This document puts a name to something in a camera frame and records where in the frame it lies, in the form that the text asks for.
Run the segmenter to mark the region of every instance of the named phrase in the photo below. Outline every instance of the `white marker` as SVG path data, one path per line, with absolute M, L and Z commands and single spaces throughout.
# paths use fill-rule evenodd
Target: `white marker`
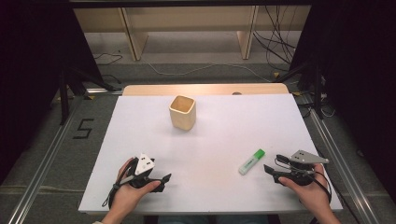
M 239 167 L 239 174 L 245 175 L 259 159 L 264 156 L 265 152 L 260 148 L 252 157 L 250 157 L 241 167 Z

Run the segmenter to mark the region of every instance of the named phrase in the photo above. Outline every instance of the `metal rail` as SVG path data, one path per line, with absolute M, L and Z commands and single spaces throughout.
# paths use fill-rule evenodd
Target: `metal rail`
M 12 213 L 8 224 L 20 224 L 23 223 L 25 220 L 27 213 L 29 212 L 33 201 L 35 200 L 35 196 L 37 195 L 38 191 L 40 190 L 41 184 L 43 183 L 44 179 L 46 178 L 46 175 L 52 165 L 52 162 L 58 153 L 59 148 L 62 145 L 62 142 L 64 140 L 65 134 L 67 133 L 71 120 L 73 119 L 76 110 L 82 103 L 83 97 L 75 97 L 73 100 L 73 104 L 70 108 L 71 113 L 69 118 L 66 120 L 64 125 L 62 125 L 58 132 L 56 133 L 54 139 L 52 140 L 51 145 L 49 146 L 49 149 L 44 156 L 43 161 L 40 163 L 37 171 L 35 172 L 35 175 L 33 179 L 31 180 L 29 186 L 26 188 L 26 191 L 23 193 L 21 196 L 19 202 L 17 203 L 16 207 L 14 208 L 14 212 Z
M 370 202 L 364 195 L 361 186 L 350 171 L 347 162 L 341 154 L 340 149 L 335 144 L 334 139 L 332 138 L 332 135 L 330 134 L 325 121 L 323 119 L 319 119 L 316 113 L 311 113 L 311 117 L 324 141 L 326 148 L 330 152 L 335 167 L 340 173 L 340 176 L 342 177 L 346 188 L 353 202 L 355 203 L 364 223 L 379 223 L 373 207 L 370 205 Z

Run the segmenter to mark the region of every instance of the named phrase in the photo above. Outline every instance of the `person's left hand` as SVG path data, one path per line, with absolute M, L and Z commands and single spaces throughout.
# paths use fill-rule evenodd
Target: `person's left hand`
M 123 164 L 123 166 L 119 170 L 117 179 L 120 177 L 122 171 L 125 169 L 125 167 L 132 159 L 133 158 L 129 159 L 127 162 Z M 160 184 L 161 181 L 153 181 L 148 183 L 145 187 L 141 189 L 135 189 L 129 184 L 122 185 L 120 189 L 117 190 L 110 211 L 107 213 L 107 215 L 102 220 L 102 222 L 104 224 L 121 223 L 122 220 L 129 213 L 134 211 L 140 199 L 143 196 L 145 196 L 147 193 L 156 189 Z

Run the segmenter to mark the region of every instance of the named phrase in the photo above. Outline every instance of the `wooden cube container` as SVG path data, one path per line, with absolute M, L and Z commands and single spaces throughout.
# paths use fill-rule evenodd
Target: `wooden cube container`
M 172 124 L 182 130 L 190 130 L 196 120 L 195 100 L 179 95 L 169 106 Z

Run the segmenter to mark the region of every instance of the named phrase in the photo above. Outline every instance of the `white table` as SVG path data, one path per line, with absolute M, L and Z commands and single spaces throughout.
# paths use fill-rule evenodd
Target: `white table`
M 169 173 L 163 193 L 150 193 L 141 215 L 277 214 L 305 210 L 296 195 L 275 184 L 263 165 L 299 149 L 317 155 L 290 94 L 195 95 L 197 120 L 189 132 L 172 126 L 175 96 L 121 96 L 78 211 L 101 214 L 118 170 L 141 152 L 156 159 L 150 177 Z M 257 149 L 265 156 L 244 176 L 238 167 Z M 331 207 L 341 210 L 335 192 Z

